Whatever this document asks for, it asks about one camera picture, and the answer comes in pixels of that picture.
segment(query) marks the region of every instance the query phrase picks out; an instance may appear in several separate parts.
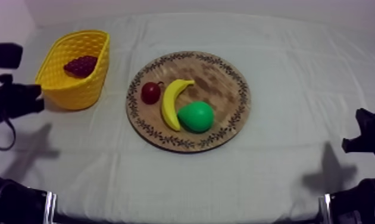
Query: green mango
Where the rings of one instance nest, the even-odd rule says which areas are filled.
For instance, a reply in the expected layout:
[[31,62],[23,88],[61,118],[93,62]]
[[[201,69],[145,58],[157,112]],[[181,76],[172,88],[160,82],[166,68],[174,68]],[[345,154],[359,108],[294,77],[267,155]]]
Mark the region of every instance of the green mango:
[[203,101],[195,101],[182,107],[177,115],[181,125],[191,132],[205,132],[214,123],[213,109]]

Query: round wooden tray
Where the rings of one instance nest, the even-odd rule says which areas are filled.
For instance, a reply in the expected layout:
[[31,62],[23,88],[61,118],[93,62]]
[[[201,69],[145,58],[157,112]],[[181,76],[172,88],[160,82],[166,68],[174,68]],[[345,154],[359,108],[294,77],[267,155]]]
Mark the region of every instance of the round wooden tray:
[[[207,102],[215,117],[209,131],[175,132],[163,121],[161,99],[153,105],[142,102],[140,90],[146,82],[164,82],[162,96],[176,79],[195,80],[176,99],[176,111],[194,101]],[[234,137],[248,118],[250,103],[249,86],[235,67],[209,53],[183,51],[157,58],[139,71],[129,86],[126,111],[138,134],[150,143],[174,152],[198,153]]]

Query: plastic basket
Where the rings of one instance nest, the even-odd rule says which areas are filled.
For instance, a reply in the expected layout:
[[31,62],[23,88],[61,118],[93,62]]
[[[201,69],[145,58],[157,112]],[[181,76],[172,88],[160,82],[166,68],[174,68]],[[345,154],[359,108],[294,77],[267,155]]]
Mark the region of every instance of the plastic basket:
[[[35,83],[57,106],[68,110],[90,107],[100,97],[109,64],[110,36],[100,30],[82,30],[59,38],[45,58]],[[64,65],[82,56],[97,57],[94,71],[84,79],[69,76]]]

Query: banana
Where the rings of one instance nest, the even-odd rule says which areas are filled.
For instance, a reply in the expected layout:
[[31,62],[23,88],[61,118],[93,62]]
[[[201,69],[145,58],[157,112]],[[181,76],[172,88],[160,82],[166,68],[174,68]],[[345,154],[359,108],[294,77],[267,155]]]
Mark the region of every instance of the banana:
[[161,114],[166,124],[175,131],[180,131],[180,123],[175,111],[175,100],[188,85],[193,85],[194,80],[177,79],[167,86],[162,97]]

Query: white tablecloth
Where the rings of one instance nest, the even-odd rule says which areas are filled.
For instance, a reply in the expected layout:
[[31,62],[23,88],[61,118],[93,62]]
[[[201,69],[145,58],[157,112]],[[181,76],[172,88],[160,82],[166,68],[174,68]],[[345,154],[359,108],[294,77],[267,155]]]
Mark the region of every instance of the white tablecloth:
[[[372,154],[344,154],[375,112],[375,37],[322,24],[234,14],[98,18],[37,30],[15,80],[33,83],[51,44],[80,29],[111,35],[110,69],[93,107],[50,105],[14,121],[17,145],[0,152],[0,175],[54,191],[59,211],[125,222],[215,223],[310,216],[317,197],[375,178]],[[194,155],[141,139],[125,112],[129,82],[148,62],[205,51],[246,77],[252,108],[242,131]],[[9,130],[0,125],[0,143]]]

